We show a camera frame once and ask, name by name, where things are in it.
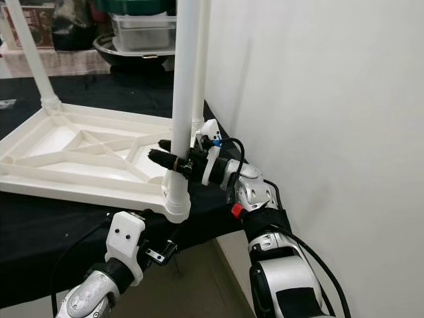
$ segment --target white pipe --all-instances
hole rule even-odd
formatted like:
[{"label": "white pipe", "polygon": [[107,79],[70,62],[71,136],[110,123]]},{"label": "white pipe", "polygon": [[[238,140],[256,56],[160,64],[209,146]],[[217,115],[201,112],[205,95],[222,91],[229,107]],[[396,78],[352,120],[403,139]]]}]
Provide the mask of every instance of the white pipe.
[{"label": "white pipe", "polygon": [[35,83],[41,95],[41,105],[43,107],[60,110],[61,102],[53,91],[46,70],[42,64],[34,39],[25,20],[18,0],[6,0],[9,14],[11,15],[13,25],[18,33],[19,41],[24,50],[26,60],[28,61]]},{"label": "white pipe", "polygon": [[[187,159],[190,149],[200,6],[200,0],[179,0],[177,7],[171,153],[184,159]],[[188,183],[177,172],[170,172],[169,177],[165,201],[167,218],[181,223],[188,218],[190,211]]]},{"label": "white pipe", "polygon": [[205,101],[205,81],[207,47],[209,42],[209,21],[211,18],[211,0],[201,0],[199,38],[197,43],[197,60],[194,87],[193,126],[200,128],[205,119],[203,118],[203,106]]}]

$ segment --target white wall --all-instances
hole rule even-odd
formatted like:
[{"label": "white wall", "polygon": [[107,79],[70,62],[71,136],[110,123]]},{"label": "white wall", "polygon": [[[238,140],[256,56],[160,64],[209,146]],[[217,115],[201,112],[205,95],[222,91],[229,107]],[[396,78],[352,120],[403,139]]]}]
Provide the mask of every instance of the white wall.
[{"label": "white wall", "polygon": [[[424,1],[212,3],[214,114],[278,183],[353,317],[422,317]],[[220,243],[248,293],[242,236]]]}]

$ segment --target black tablecloth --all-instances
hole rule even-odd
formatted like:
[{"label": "black tablecloth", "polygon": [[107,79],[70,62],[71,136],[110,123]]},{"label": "black tablecloth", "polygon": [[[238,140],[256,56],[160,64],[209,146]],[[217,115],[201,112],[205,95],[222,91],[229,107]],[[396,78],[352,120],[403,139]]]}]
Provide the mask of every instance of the black tablecloth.
[{"label": "black tablecloth", "polygon": [[[51,81],[64,103],[172,115],[173,73],[156,78],[123,74],[65,76]],[[0,138],[40,109],[40,96],[32,78],[0,80],[0,100],[4,99],[17,102],[0,109]],[[207,106],[205,118],[213,118]],[[223,191],[189,184],[189,193],[191,212],[179,232],[180,249],[241,229],[229,213]],[[107,212],[121,210],[0,191],[0,307],[48,295],[55,259]],[[162,244],[175,229],[162,215],[146,212],[144,216],[148,219],[145,237],[154,244]],[[104,261],[107,231],[97,231],[67,256],[60,267],[59,290],[79,284],[94,262]]]}]

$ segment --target red button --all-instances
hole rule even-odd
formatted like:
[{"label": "red button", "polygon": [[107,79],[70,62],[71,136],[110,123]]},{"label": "red button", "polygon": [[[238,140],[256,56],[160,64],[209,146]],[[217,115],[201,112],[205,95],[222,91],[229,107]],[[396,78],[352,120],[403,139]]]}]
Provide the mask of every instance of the red button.
[{"label": "red button", "polygon": [[240,219],[239,215],[241,211],[243,210],[243,206],[240,203],[236,203],[233,205],[233,208],[231,209],[231,213],[237,218]]}]

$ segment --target floor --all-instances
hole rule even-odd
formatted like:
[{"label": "floor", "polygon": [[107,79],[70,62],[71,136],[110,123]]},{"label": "floor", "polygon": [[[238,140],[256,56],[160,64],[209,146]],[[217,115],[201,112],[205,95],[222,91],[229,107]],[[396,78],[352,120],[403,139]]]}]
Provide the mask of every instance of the floor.
[{"label": "floor", "polygon": [[[167,266],[152,266],[130,287],[111,318],[254,318],[213,241],[185,250]],[[0,318],[51,317],[48,297],[0,310]]]}]

